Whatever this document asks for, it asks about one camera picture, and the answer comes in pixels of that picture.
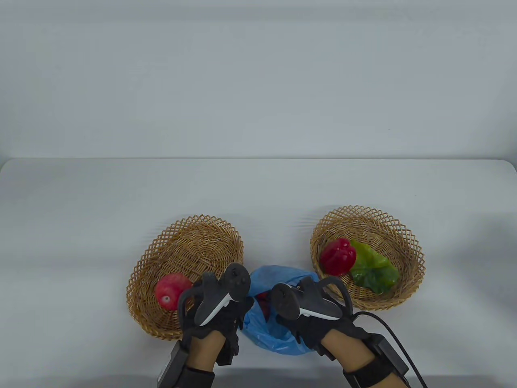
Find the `white wall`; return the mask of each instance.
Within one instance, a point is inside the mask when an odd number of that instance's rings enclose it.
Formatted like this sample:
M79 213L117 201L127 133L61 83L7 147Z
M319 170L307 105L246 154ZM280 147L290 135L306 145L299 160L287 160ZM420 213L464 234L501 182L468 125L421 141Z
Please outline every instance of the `white wall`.
M494 0L0 0L0 159L517 161L516 22Z

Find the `black glove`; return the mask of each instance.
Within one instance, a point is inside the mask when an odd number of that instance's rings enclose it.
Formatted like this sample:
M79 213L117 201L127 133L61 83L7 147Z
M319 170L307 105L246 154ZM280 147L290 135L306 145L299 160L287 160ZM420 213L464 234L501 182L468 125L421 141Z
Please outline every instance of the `black glove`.
M303 291L302 282L297 286L301 291ZM364 331L364 329L354 326L352 316L348 309L333 299L329 294L323 291L323 289L319 289L319 291L323 298L335 303L341 308L343 311L342 318L336 321L330 321L313 316L306 317L304 315L300 315L298 319L291 321L277 315L277 322L288 328L291 333L293 333L298 343L301 343L301 340L303 340L303 343L309 349L314 349L320 355L326 355L333 360L334 357L327 349L325 349L324 346L321 345L322 339L329 331L335 329L349 337L361 340L369 338L370 334Z
M219 365L229 365L232 362L232 357L239 353L237 328L242 330L244 315L253 306L254 299L247 296L242 302L230 301L206 325L196 326L194 315L202 301L202 294L194 297L194 306L187 312L183 321L181 345L190 348L192 337L203 339L212 331L218 331L226 338L226 342L219 353L217 363Z

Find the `black strap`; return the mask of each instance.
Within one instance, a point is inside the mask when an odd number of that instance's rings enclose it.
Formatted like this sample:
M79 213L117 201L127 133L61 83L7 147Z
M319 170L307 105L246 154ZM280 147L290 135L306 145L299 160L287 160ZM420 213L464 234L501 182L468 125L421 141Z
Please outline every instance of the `black strap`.
M186 366L174 388L210 388L215 376L214 372L206 372Z
M393 366L376 357L370 364L355 372L343 371L352 387L369 388L387 378L393 372Z

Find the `blue plastic bag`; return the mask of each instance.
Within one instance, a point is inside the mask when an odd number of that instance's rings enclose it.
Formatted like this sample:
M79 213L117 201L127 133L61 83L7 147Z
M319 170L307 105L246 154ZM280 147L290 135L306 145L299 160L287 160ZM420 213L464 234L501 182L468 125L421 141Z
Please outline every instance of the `blue plastic bag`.
M266 265L251 274L251 287L248 295L255 298L256 295L271 290L277 283L295 286L307 276L311 276L314 281L319 281L314 272L279 265ZM286 327L277 323L276 317L277 313L271 306L271 316L266 322L260 305L255 300L253 307L244 317L242 331L256 345L275 353L300 355L312 351L303 342L299 344Z

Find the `green bell pepper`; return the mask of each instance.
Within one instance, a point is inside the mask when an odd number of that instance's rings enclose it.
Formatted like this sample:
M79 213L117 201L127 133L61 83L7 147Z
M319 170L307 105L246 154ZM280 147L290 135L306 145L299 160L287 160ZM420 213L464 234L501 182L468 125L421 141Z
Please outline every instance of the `green bell pepper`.
M388 258L374 251L368 244L357 240L350 240L350 244L357 252L356 263L350 270L355 284L367 287L376 294L388 292L397 284L399 271Z

